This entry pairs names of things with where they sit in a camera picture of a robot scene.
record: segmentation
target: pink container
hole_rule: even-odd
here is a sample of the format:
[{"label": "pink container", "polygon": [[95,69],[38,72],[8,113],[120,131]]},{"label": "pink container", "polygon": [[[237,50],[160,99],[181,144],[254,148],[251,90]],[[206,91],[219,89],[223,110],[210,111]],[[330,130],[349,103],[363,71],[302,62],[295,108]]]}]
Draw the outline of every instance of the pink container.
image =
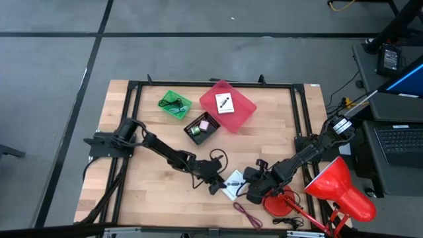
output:
[{"label": "pink container", "polygon": [[[221,93],[231,93],[234,113],[217,113],[215,95]],[[217,82],[208,92],[201,96],[200,104],[204,110],[232,133],[237,133],[248,117],[257,109],[254,103],[224,80]]]}]

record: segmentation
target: yellow cable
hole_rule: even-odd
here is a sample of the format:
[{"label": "yellow cable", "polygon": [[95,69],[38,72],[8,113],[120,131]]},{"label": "yellow cable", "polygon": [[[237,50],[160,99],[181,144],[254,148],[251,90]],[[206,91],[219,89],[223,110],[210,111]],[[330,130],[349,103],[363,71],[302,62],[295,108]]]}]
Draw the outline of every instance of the yellow cable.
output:
[{"label": "yellow cable", "polygon": [[333,11],[342,11],[342,10],[344,10],[345,8],[347,8],[347,7],[351,6],[351,4],[352,4],[352,3],[354,3],[355,1],[356,1],[356,0],[352,0],[349,4],[347,4],[347,6],[345,6],[345,7],[341,8],[341,9],[335,9],[335,8],[333,7],[332,3],[329,3],[329,5],[330,5],[330,7],[331,7],[331,9],[332,9]]}]

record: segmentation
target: small white card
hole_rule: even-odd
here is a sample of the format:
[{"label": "small white card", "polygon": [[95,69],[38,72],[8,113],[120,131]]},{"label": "small white card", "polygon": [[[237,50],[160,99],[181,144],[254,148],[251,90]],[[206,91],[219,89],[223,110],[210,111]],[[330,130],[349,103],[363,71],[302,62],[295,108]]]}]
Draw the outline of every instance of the small white card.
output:
[{"label": "small white card", "polygon": [[217,104],[217,112],[219,114],[232,113],[235,111],[233,109],[231,93],[221,93],[215,95],[215,97]]},{"label": "small white card", "polygon": [[[235,199],[237,199],[237,190],[244,182],[245,179],[243,179],[243,174],[236,170],[232,173],[231,176],[229,176],[229,178],[227,178],[225,184],[239,183],[239,185],[229,185],[222,189],[222,191],[226,194],[226,196],[228,196],[230,200],[235,201]],[[246,187],[247,186],[244,184],[244,186],[239,190],[239,194],[241,194]]]}]

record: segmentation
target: black container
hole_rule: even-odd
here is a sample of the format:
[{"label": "black container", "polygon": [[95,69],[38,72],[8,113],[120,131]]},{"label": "black container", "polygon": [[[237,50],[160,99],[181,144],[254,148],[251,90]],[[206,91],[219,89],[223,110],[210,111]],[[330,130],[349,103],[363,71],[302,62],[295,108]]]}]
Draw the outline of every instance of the black container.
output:
[{"label": "black container", "polygon": [[[193,128],[194,126],[199,126],[200,122],[202,120],[205,120],[209,122],[209,127],[207,128],[206,132],[201,131],[198,135],[191,135],[188,131],[189,129]],[[189,125],[187,125],[184,128],[184,132],[197,144],[200,145],[203,143],[209,136],[211,136],[218,128],[220,127],[220,124],[208,114],[208,112],[203,113],[201,116],[197,117],[193,122],[191,122]]]}]

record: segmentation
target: red lamp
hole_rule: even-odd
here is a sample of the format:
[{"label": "red lamp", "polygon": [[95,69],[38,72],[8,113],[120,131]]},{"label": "red lamp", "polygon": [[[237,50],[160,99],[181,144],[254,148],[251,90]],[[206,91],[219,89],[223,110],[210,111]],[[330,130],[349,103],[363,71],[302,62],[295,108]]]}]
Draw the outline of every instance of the red lamp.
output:
[{"label": "red lamp", "polygon": [[343,213],[344,217],[333,233],[330,232],[329,224],[321,224],[295,203],[294,197],[289,194],[290,188],[288,186],[284,190],[286,191],[285,194],[263,199],[263,206],[267,212],[273,216],[280,216],[280,214],[288,214],[291,210],[295,210],[319,229],[329,235],[333,234],[335,237],[339,237],[338,233],[348,218],[351,217],[357,221],[371,221],[376,216],[373,203],[352,186],[348,167],[339,156],[304,189],[306,193],[312,196],[322,200],[332,200],[339,205],[339,208],[335,208],[330,216],[330,222],[333,223],[338,212]]},{"label": "red lamp", "polygon": [[341,156],[338,156],[304,191],[323,200],[331,200],[339,206],[339,212],[357,221],[371,221],[376,208],[357,188],[352,186],[350,172]]}]

